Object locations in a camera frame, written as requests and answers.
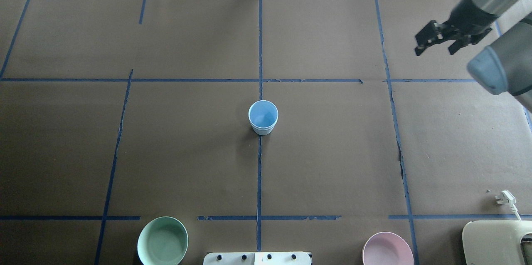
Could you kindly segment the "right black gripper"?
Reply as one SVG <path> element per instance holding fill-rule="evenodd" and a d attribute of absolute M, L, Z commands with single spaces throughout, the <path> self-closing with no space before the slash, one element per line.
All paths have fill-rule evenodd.
<path fill-rule="evenodd" d="M 450 55 L 469 45 L 477 45 L 483 36 L 491 32 L 491 24 L 498 19 L 498 15 L 487 13 L 473 4 L 458 4 L 455 6 L 446 22 L 439 24 L 431 20 L 416 35 L 416 56 L 433 45 L 445 42 L 444 36 L 454 41 L 448 47 Z"/>

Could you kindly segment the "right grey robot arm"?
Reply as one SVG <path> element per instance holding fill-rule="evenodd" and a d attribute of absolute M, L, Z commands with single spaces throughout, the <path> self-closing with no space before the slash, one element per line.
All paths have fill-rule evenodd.
<path fill-rule="evenodd" d="M 416 35 L 414 52 L 420 56 L 433 45 L 451 41 L 453 55 L 476 45 L 494 24 L 520 0 L 460 0 L 443 23 L 431 20 Z M 531 110 L 531 15 L 525 15 L 467 63 L 470 76 L 489 93 L 509 93 Z"/>

